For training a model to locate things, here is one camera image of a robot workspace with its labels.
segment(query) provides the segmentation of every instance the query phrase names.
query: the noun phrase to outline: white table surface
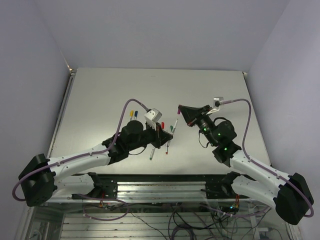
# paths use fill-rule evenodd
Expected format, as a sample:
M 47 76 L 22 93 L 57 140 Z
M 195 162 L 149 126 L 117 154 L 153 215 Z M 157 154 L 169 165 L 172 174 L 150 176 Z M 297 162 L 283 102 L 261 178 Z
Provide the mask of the white table surface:
M 125 102 L 136 98 L 148 108 L 162 112 L 160 122 L 170 129 L 178 118 L 174 139 L 166 155 L 166 148 L 156 149 L 149 160 L 152 146 L 140 155 L 129 156 L 121 162 L 88 169 L 98 174 L 226 174 L 234 171 L 219 163 L 213 147 L 202 148 L 198 142 L 198 127 L 188 127 L 178 105 L 203 107 L 212 105 L 214 97 L 224 100 L 250 99 L 241 71 L 79 68 L 70 91 L 51 157 L 65 156 L 89 149 L 110 138 L 116 131 Z M 145 111 L 138 104 L 128 105 L 122 127 L 129 121 L 130 111 L 138 110 L 138 120 L 145 124 Z M 248 105 L 232 103 L 211 115 L 225 117 L 235 127 L 241 146 L 248 119 Z M 207 141 L 201 136 L 202 144 Z M 248 153 L 270 164 L 263 138 L 252 112 L 246 138 Z

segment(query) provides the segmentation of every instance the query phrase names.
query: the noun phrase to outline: metal frame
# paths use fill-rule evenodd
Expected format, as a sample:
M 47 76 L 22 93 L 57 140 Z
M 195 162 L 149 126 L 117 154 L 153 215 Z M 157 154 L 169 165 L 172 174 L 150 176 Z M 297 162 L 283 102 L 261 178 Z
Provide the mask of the metal frame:
M 61 123 L 63 121 L 63 118 L 64 118 L 64 114 L 65 114 L 65 110 L 66 110 L 66 106 L 68 104 L 68 99 L 69 99 L 69 96 L 70 96 L 70 93 L 71 93 L 71 89 L 72 89 L 72 86 L 73 86 L 73 83 L 74 83 L 74 79 L 75 79 L 75 76 L 76 76 L 76 73 L 77 73 L 77 70 L 76 69 L 72 69 L 71 72 L 70 72 L 70 76 L 69 76 L 69 80 L 68 80 L 68 84 L 67 84 L 67 87 L 66 87 L 66 90 L 65 90 L 65 94 L 64 94 L 64 97 L 63 97 L 63 100 L 62 100 L 62 103 L 61 103 L 61 108 L 60 108 L 60 111 L 59 111 L 59 114 L 58 114 L 58 118 L 57 118 L 57 122 L 56 122 L 56 126 L 55 126 L 55 129 L 54 129 L 54 132 L 53 132 L 53 136 L 52 136 L 52 140 L 51 140 L 51 144 L 50 144 L 50 147 L 49 147 L 49 150 L 48 150 L 48 153 L 47 153 L 47 157 L 49 158 L 52 154 L 52 150 L 53 150 L 53 147 L 54 147 L 54 144 L 55 144 L 55 141 L 56 141 L 56 138 L 57 138 L 57 135 L 60 131 L 60 127 L 61 127 Z M 182 175 L 183 176 L 183 180 L 184 180 L 184 183 L 187 183 L 187 182 L 192 182 L 192 180 L 190 180 L 190 175 Z M 165 181 L 156 181 L 155 178 L 156 176 L 148 176 L 148 181 L 138 181 L 138 179 L 133 182 L 132 179 L 131 180 L 124 180 L 125 177 L 134 177 L 134 178 L 139 178 L 139 177 L 142 177 L 142 175 L 108 175 L 107 176 L 108 178 L 112 177 L 112 178 L 115 178 L 118 180 L 118 183 L 120 186 L 131 186 L 132 188 L 135 188 L 138 184 L 141 184 L 141 182 L 143 182 L 145 185 L 146 184 L 157 184 L 159 186 L 160 185 L 165 185 L 165 184 L 168 184 L 168 182 L 165 182 Z M 173 178 L 173 177 L 176 177 L 176 176 L 173 176 L 173 175 L 166 175 L 167 178 Z M 211 175 L 201 175 L 202 178 L 206 178 L 206 177 L 211 177 Z M 176 185 L 179 185 L 179 183 L 177 183 L 176 181 L 171 181 L 170 182 L 171 184 L 171 187 L 172 184 L 176 184 Z M 202 185 L 202 186 L 205 186 L 206 182 L 204 180 L 202 181 L 198 181 L 198 184 L 199 185 Z M 122 199 L 125 199 L 126 197 L 126 191 L 120 191 L 120 195 L 122 196 Z M 234 199 L 233 198 L 228 198 L 226 196 L 218 196 L 218 195 L 215 195 L 214 196 L 215 198 L 212 198 L 212 199 L 208 199 L 208 201 L 212 201 L 212 202 L 233 202 Z M 207 196 L 201 196 L 201 199 L 206 199 L 208 198 L 208 194 Z M 195 201 L 198 201 L 199 202 L 199 197 L 197 198 L 194 198 L 194 199 L 189 199 L 191 200 L 191 202 L 195 202 Z M 242 198 L 240 199 L 242 202 L 251 202 L 252 199 L 250 198 Z M 168 202 L 181 202 L 181 201 L 186 201 L 185 198 L 171 198 L 170 200 L 168 200 Z M 50 200 L 48 201 L 49 203 L 98 203 L 99 201 L 95 201 L 95 200 L 82 200 L 82 199 L 71 199 L 70 197 L 68 198 L 65 198 L 65 197 L 55 197 L 53 200 Z M 149 203 L 154 203 L 156 202 L 155 199 L 150 199 L 148 201 Z M 19 223 L 19 226 L 18 226 L 18 229 L 17 229 L 17 232 L 16 232 L 16 235 L 15 235 L 15 240 L 25 240 L 27 238 L 27 236 L 29 235 L 29 231 L 30 231 L 30 227 L 31 227 L 31 223 L 33 221 L 35 217 L 35 208 L 34 207 L 27 207 L 25 206 L 24 207 L 24 210 L 23 210 L 23 214 L 21 216 L 21 220 L 20 220 L 20 223 Z M 289 229 L 289 233 L 291 233 L 291 237 L 292 237 L 292 240 L 302 240 L 302 236 L 301 236 L 301 233 L 300 233 L 300 230 L 297 226 L 292 226 L 290 224 L 287 224 L 287 227 Z
M 64 96 L 63 96 L 63 100 L 62 100 L 62 103 L 61 103 L 61 108 L 60 108 L 59 115 L 58 115 L 58 118 L 57 118 L 57 121 L 56 121 L 56 125 L 55 125 L 55 128 L 54 128 L 54 132 L 53 132 L 52 140 L 51 140 L 51 143 L 50 143 L 50 147 L 49 147 L 48 153 L 46 155 L 47 158 L 49 158 L 51 156 L 51 152 L 52 152 L 53 146 L 55 144 L 56 137 L 57 137 L 57 134 L 59 132 L 61 122 L 63 120 L 63 116 L 64 116 L 64 113 L 65 113 L 65 110 L 66 110 L 66 106 L 67 106 L 67 103 L 68 103 L 68 98 L 69 98 L 69 95 L 70 95 L 70 92 L 71 92 L 71 89 L 72 89 L 72 85 L 73 85 L 76 73 L 77 73 L 76 69 L 72 69 L 70 71 L 68 84 L 67 84 L 66 89 L 65 89 L 65 93 L 64 93 Z M 29 235 L 29 231 L 30 231 L 30 227 L 31 227 L 31 223 L 33 221 L 34 215 L 35 215 L 35 208 L 34 207 L 28 207 L 27 205 L 25 205 L 24 208 L 23 208 L 23 212 L 22 212 L 20 223 L 19 223 L 19 225 L 17 227 L 17 232 L 16 232 L 16 234 L 14 236 L 14 240 L 25 240 L 27 238 L 27 236 Z

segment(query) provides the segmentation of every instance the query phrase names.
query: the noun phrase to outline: marker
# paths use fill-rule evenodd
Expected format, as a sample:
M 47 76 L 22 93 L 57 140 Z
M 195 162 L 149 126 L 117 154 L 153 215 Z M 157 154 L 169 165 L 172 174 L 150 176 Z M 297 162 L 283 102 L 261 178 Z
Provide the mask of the marker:
M 161 122 L 161 128 L 162 129 L 165 128 L 165 123 L 164 122 Z M 152 158 L 154 157 L 155 151 L 156 151 L 156 148 L 153 147 L 152 150 L 151 150 L 151 154 L 150 154 L 149 160 L 152 160 Z
M 137 120 L 137 117 L 138 117 L 138 111 L 135 111 L 135 112 L 134 112 L 134 119 L 133 119 L 133 120 Z
M 174 125 L 173 125 L 173 129 L 172 129 L 172 131 L 171 131 L 171 134 L 172 134 L 172 135 L 175 133 L 175 130 L 176 130 L 176 128 L 177 128 L 177 124 L 178 124 L 178 118 L 176 119 L 176 121 L 175 121 L 175 123 L 174 123 Z
M 150 154 L 149 160 L 152 160 L 152 158 L 154 157 L 155 150 L 156 150 L 156 148 L 153 147 L 152 150 L 151 150 L 151 154 Z
M 176 119 L 173 127 L 170 126 L 170 128 L 172 127 L 172 130 L 171 130 L 172 136 L 173 136 L 174 133 L 175 133 L 175 130 L 176 130 L 176 128 L 177 128 L 177 124 L 178 124 L 178 119 Z M 169 140 L 169 141 L 166 143 L 166 146 L 165 146 L 165 154 L 168 154 L 168 152 L 169 152 L 170 143 L 171 143 L 171 140 Z
M 134 111 L 133 110 L 131 110 L 131 112 L 130 112 L 130 121 L 132 120 L 132 116 L 134 115 Z

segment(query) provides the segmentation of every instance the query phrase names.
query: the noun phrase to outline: black cable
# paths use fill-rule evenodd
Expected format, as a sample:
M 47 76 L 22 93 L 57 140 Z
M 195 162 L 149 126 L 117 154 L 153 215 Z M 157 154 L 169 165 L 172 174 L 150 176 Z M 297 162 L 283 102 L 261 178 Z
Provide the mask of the black cable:
M 236 234 L 238 232 L 238 223 L 236 223 L 236 219 L 234 219 L 234 224 L 233 224 L 233 228 L 232 228 L 232 231 L 228 231 L 228 229 L 226 229 L 224 227 L 224 225 L 222 224 L 225 220 L 226 220 L 226 225 L 228 226 L 228 220 L 229 220 L 229 216 L 225 216 L 224 218 L 219 218 L 218 221 L 219 221 L 219 225 L 221 228 L 223 228 L 227 233 L 229 234 Z
M 182 220 L 182 222 L 185 224 L 185 225 L 181 225 L 181 224 L 178 224 L 175 220 L 175 214 L 177 214 L 179 216 L 179 218 Z M 205 230 L 205 229 L 214 229 L 214 227 L 211 227 L 213 225 L 210 224 L 208 226 L 205 226 L 205 227 L 198 227 L 198 226 L 191 226 L 189 223 L 187 223 L 183 218 L 182 216 L 178 213 L 178 212 L 174 212 L 173 215 L 172 215 L 172 218 L 173 218 L 173 222 L 175 223 L 175 225 L 177 227 L 180 227 L 182 229 L 194 229 L 194 230 Z
M 139 153 L 137 153 L 137 154 L 132 154 L 132 153 L 129 153 L 129 155 L 139 155 L 139 154 L 142 154 L 145 150 L 146 150 L 146 148 L 147 148 L 147 146 L 145 146 L 144 147 L 144 149 L 141 151 L 141 152 L 139 152 Z
M 212 212 L 211 212 L 211 218 L 212 218 L 213 224 L 215 225 L 216 229 L 218 230 L 220 236 L 221 236 L 222 238 L 227 238 L 227 237 L 223 234 L 223 232 L 221 231 L 221 229 L 218 227 L 218 225 L 217 225 L 217 223 L 216 223 L 216 220 L 215 220 L 214 215 L 213 215 Z
M 215 122 L 216 122 L 217 120 L 219 120 L 219 119 L 225 120 L 225 121 L 227 121 L 227 122 L 230 122 L 230 120 L 226 119 L 225 117 L 218 116 L 218 117 L 216 117 L 216 118 L 213 120 L 213 125 L 215 125 Z
M 33 239 L 34 237 L 39 236 L 38 234 L 33 235 L 32 237 L 29 237 L 27 240 Z
M 146 224 L 148 227 L 154 229 L 154 230 L 157 230 L 159 233 L 161 233 L 161 235 L 164 237 L 165 240 L 168 240 L 167 237 L 157 228 L 153 227 L 153 226 L 150 226 L 148 223 L 146 223 L 144 220 L 142 220 L 140 217 L 138 216 L 135 216 L 132 212 L 130 212 L 132 214 L 132 216 L 134 216 L 135 218 L 141 220 L 144 224 Z
M 209 146 L 209 142 L 206 144 L 206 146 L 203 146 L 202 143 L 200 142 L 200 133 L 201 133 L 201 130 L 199 130 L 199 139 L 198 139 L 198 141 L 199 141 L 201 147 L 203 147 L 204 149 L 206 149 L 206 148 Z
M 234 218 L 234 223 L 233 223 L 232 233 L 231 233 L 231 239 L 232 239 L 232 236 L 233 236 L 234 234 L 236 234 L 237 232 L 238 232 L 238 223 L 237 223 L 237 219 Z
M 271 228 L 271 231 L 273 231 L 273 230 L 276 230 L 276 231 L 279 233 L 281 240 L 284 240 L 284 239 L 282 238 L 282 235 L 281 235 L 281 233 L 280 233 L 280 231 L 279 231 L 278 229 Z
M 251 228 L 249 229 L 249 231 L 247 231 L 247 232 L 245 233 L 245 235 L 243 235 L 240 240 L 244 239 L 244 237 L 245 237 L 252 229 L 254 229 L 253 237 L 255 237 L 255 234 L 256 234 L 256 230 L 257 230 L 258 225 L 259 225 L 259 224 L 261 223 L 261 221 L 265 218 L 265 216 L 267 215 L 267 213 L 270 212 L 270 210 L 271 210 L 271 208 L 270 208 L 268 211 L 266 211 L 266 213 L 261 217 L 260 221 L 259 221 L 255 226 L 251 227 Z
M 221 191 L 212 191 L 212 190 L 207 190 L 207 189 L 200 189 L 201 192 L 209 193 L 209 194 L 223 194 L 224 192 Z

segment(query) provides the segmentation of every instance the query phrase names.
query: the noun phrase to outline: black mount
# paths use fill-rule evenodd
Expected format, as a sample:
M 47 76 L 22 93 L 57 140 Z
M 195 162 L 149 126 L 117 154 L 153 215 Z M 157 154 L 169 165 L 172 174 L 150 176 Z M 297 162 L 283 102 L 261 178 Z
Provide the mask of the black mount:
M 233 142 L 237 134 L 231 121 L 224 118 L 224 121 L 215 125 L 215 122 L 207 115 L 212 110 L 209 105 L 203 107 L 179 105 L 178 108 L 186 124 L 189 127 L 197 125 L 210 145 L 216 147 L 212 153 L 217 161 L 230 167 L 230 158 L 233 158 L 236 151 L 241 150 L 241 147 Z
M 102 145 L 108 148 L 113 139 L 114 136 L 103 141 Z M 148 144 L 160 148 L 171 139 L 173 139 L 173 136 L 162 130 L 159 123 L 156 123 L 156 130 L 152 129 L 149 125 L 146 125 L 146 129 L 144 130 L 141 122 L 132 120 L 122 128 L 114 146 L 109 150 L 108 156 L 111 157 L 109 165 L 126 159 L 132 150 L 141 147 L 146 148 Z M 48 161 L 49 159 L 46 159 L 44 154 L 36 155 L 21 172 L 18 177 L 19 180 L 28 173 L 47 166 Z M 53 192 L 57 189 L 54 179 L 55 175 L 55 172 L 51 172 L 50 168 L 47 168 L 28 177 L 21 184 L 26 204 L 29 207 L 39 206 L 52 197 Z M 90 176 L 94 182 L 94 190 L 89 193 L 90 197 L 101 198 L 102 193 L 108 195 L 108 198 L 117 197 L 117 184 L 112 182 L 112 179 L 105 184 L 105 182 L 102 183 L 100 181 L 97 174 L 91 173 Z
M 311 205 L 315 203 L 303 176 L 295 173 L 290 177 L 289 182 L 295 185 L 306 196 Z M 297 225 L 309 210 L 306 201 L 288 183 L 280 186 L 277 197 L 273 201 L 275 202 L 276 213 L 292 225 Z
M 114 137 L 102 142 L 107 148 L 110 146 Z M 173 136 L 162 130 L 161 125 L 156 123 L 156 130 L 146 124 L 146 130 L 141 122 L 132 120 L 121 130 L 121 134 L 116 139 L 114 146 L 109 150 L 108 156 L 111 157 L 110 164 L 120 162 L 129 156 L 129 152 L 138 148 L 146 148 L 148 144 L 152 144 L 159 149 Z

